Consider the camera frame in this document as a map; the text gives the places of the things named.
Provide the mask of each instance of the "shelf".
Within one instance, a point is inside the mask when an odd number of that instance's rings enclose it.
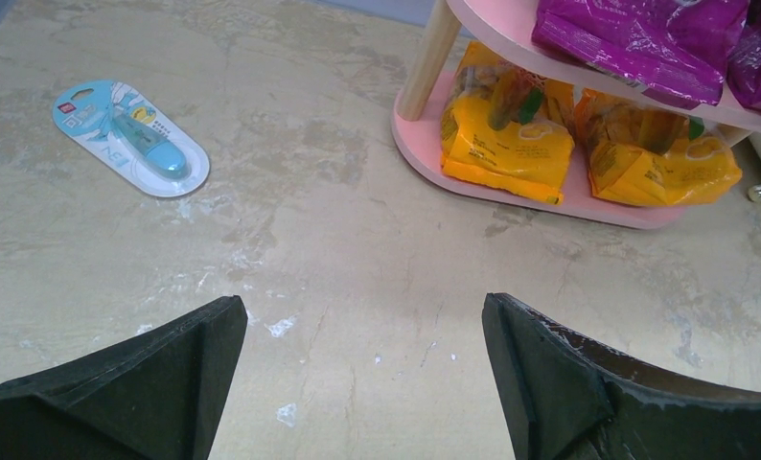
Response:
[[[434,184],[464,196],[646,230],[659,228],[676,220],[687,209],[684,207],[637,208],[593,198],[589,188],[586,159],[578,149],[573,153],[562,188],[565,201],[561,206],[547,205],[443,175],[440,168],[440,118],[452,81],[452,72],[444,72],[440,75],[420,120],[409,122],[401,118],[398,115],[397,101],[395,101],[395,110],[392,111],[392,133],[398,148],[406,161]]]
[[[739,105],[727,86],[719,105],[703,104],[693,110],[682,110],[653,101],[612,77],[573,62],[569,57],[539,49],[530,39],[536,23],[538,0],[447,0],[447,3],[476,39],[503,58],[533,73],[732,127],[761,132],[761,115]]]

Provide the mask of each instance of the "red logo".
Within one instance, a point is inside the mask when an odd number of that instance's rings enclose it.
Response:
[[[59,110],[61,110],[61,113],[70,113],[73,110],[76,110],[76,106],[72,105],[71,103],[63,103],[58,107]]]

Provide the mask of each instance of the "orange snack bag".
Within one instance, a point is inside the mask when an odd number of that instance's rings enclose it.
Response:
[[[730,147],[701,121],[589,89],[574,116],[598,198],[635,206],[706,204],[742,178]]]
[[[574,141],[572,85],[468,46],[441,124],[445,175],[561,204]]]

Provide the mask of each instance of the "black object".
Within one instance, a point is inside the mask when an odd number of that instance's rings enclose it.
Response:
[[[519,460],[761,460],[761,393],[666,371],[507,294],[482,312]]]
[[[205,459],[247,327],[222,297],[153,331],[0,384],[0,459]]]

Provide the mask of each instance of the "marble surface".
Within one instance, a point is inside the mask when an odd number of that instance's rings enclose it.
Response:
[[[761,391],[750,153],[740,186],[655,232],[450,195],[389,131],[419,34],[293,1],[19,0],[0,27],[0,382],[239,294],[213,458],[508,458],[480,323],[507,291]],[[57,131],[56,96],[106,78],[207,149],[203,188],[142,195]]]

